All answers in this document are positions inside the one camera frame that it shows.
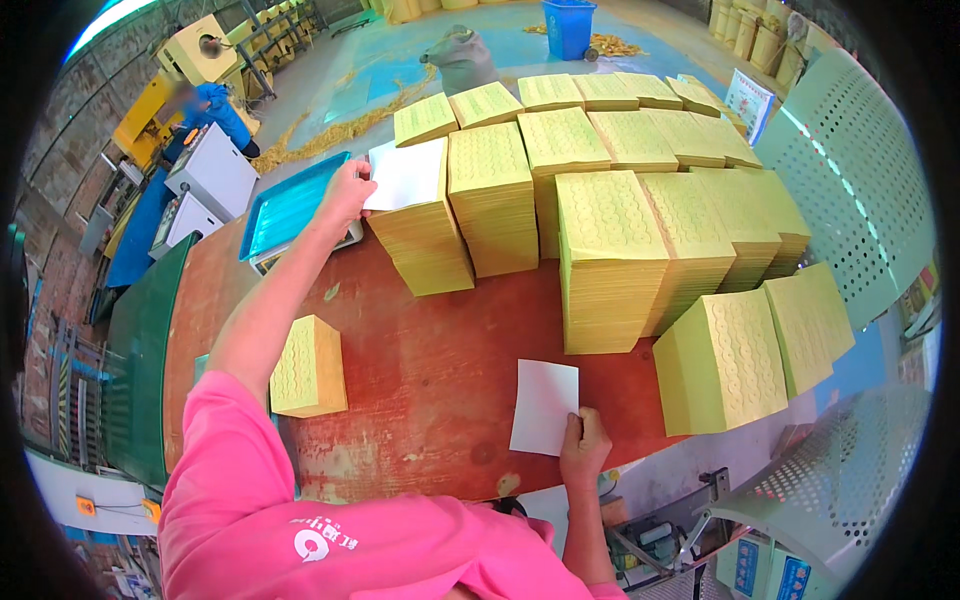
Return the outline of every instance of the blue trash bin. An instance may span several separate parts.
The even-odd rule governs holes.
[[[585,0],[542,0],[550,54],[561,60],[582,60],[590,47],[593,11]]]

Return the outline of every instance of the floor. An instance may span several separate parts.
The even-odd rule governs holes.
[[[291,138],[289,147],[297,148],[331,123],[383,106],[396,94],[397,83],[409,85],[423,78],[419,55],[454,24],[480,33],[501,78],[514,94],[518,77],[624,70],[660,77],[691,74],[723,97],[733,69],[738,68],[783,98],[782,90],[771,78],[760,75],[749,63],[730,53],[709,35],[705,24],[655,1],[594,1],[600,8],[593,17],[593,31],[621,36],[628,43],[638,44],[649,56],[601,58],[595,63],[553,59],[547,54],[546,36],[526,34],[521,29],[543,21],[539,2],[436,11],[399,26],[390,26],[381,19],[334,39],[329,38],[329,32],[317,36],[312,50],[276,74],[278,97],[259,111],[263,125],[256,142],[261,148],[269,147],[298,117],[309,112]],[[435,81],[425,92],[440,90],[440,82]],[[287,163],[265,174],[254,195],[325,156],[343,150],[362,155],[392,138],[393,119],[388,118],[323,156]],[[856,346],[836,363],[833,377],[793,398],[787,410],[723,434],[690,438],[624,466],[616,494],[626,499],[631,516],[641,516],[700,487],[697,476],[704,471],[727,467],[732,487],[736,487],[769,463],[785,425],[813,422],[839,397],[885,380],[896,380],[898,335],[897,317],[882,317],[863,332],[857,332]],[[531,516],[553,522],[554,547],[560,554],[566,535],[563,487],[524,494],[520,500]]]

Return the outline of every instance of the white paper sheet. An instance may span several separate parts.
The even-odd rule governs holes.
[[[436,200],[444,140],[441,137],[407,148],[397,148],[392,140],[372,148],[371,179],[376,181],[377,188],[363,207],[396,210]]]
[[[566,416],[580,410],[579,370],[521,358],[516,361],[516,375],[510,449],[560,456]]]

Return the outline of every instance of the gray sack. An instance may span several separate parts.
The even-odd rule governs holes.
[[[437,66],[447,96],[500,79],[483,38],[463,25],[451,27],[420,62]]]

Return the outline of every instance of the blue tray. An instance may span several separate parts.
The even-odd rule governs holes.
[[[257,194],[240,244],[240,262],[292,242],[313,218],[333,173],[349,158],[349,152],[341,152]]]

